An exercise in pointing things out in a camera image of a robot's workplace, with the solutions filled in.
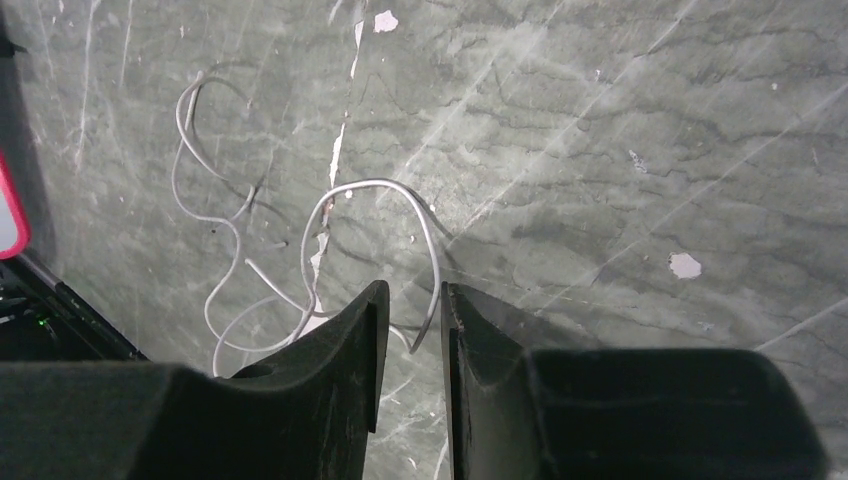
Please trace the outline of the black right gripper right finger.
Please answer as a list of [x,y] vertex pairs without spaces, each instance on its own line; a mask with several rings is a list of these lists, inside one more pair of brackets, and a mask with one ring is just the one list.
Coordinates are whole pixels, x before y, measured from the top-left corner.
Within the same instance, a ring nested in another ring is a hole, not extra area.
[[444,283],[455,479],[824,479],[829,458],[783,373],[727,348],[600,348]]

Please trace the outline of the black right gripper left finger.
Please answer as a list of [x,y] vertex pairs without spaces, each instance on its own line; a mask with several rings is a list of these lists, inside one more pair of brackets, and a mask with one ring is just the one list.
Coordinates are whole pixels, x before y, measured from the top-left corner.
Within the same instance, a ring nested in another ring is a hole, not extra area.
[[389,286],[229,378],[150,361],[5,362],[5,479],[359,479]]

